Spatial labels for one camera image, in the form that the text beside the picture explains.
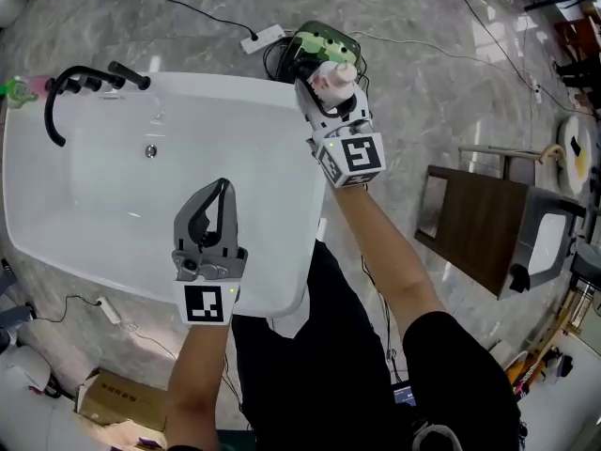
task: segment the gray marble tile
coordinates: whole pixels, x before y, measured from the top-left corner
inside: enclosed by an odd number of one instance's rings
[[[447,310],[484,345],[506,339],[515,347],[535,339],[565,292],[566,273],[531,292],[497,302],[464,273],[417,243],[413,233],[429,164],[470,169],[472,156],[459,158],[457,146],[489,144],[541,149],[554,141],[568,113],[546,95],[531,105],[530,91],[462,0],[181,0],[215,16],[260,30],[273,23],[294,29],[318,19],[339,29],[361,30],[396,40],[423,40],[451,54],[492,62],[501,69],[442,54],[422,43],[402,44],[355,35],[368,62],[369,97],[375,126],[382,132],[388,170],[370,192],[424,261]],[[469,0],[518,69],[531,72],[564,106],[565,88],[555,78],[552,59],[567,58],[553,41],[552,25],[531,12],[528,30],[518,3]],[[246,55],[239,41],[243,29],[215,23],[186,8],[161,0],[30,0],[19,20],[0,35],[0,78],[14,74],[56,74],[76,64],[103,69],[111,60],[138,71],[190,71],[264,78],[261,54]],[[583,124],[596,137],[586,117]],[[473,171],[497,175],[494,156],[479,154]],[[554,167],[540,169],[537,183],[556,188]],[[4,211],[0,210],[2,220]],[[385,340],[378,296],[361,269],[361,256],[331,193],[323,215],[329,219],[326,242],[360,296],[376,332]],[[173,305],[133,297],[73,277],[16,251],[6,226],[0,228],[3,254],[20,285],[9,296],[33,302],[43,317],[60,318],[67,295],[90,300],[108,296],[126,325],[113,326],[99,309],[69,301],[61,324],[34,322],[20,328],[23,341],[51,363],[65,387],[72,389],[95,366],[107,367],[141,382],[165,387],[173,359],[187,329]],[[306,321],[308,300],[293,315],[275,320],[275,329],[294,335]],[[407,367],[393,323],[393,346],[399,368]],[[233,339],[228,343],[229,375],[239,389]],[[221,428],[246,428],[231,391],[220,392],[217,422]]]

